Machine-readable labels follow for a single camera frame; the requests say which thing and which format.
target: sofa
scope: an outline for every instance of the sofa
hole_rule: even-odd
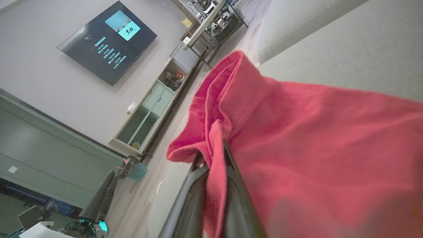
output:
[[[273,0],[260,72],[423,102],[422,0]]]

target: wall-mounted tv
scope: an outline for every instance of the wall-mounted tv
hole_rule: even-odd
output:
[[[57,48],[114,85],[155,38],[156,34],[118,1]]]

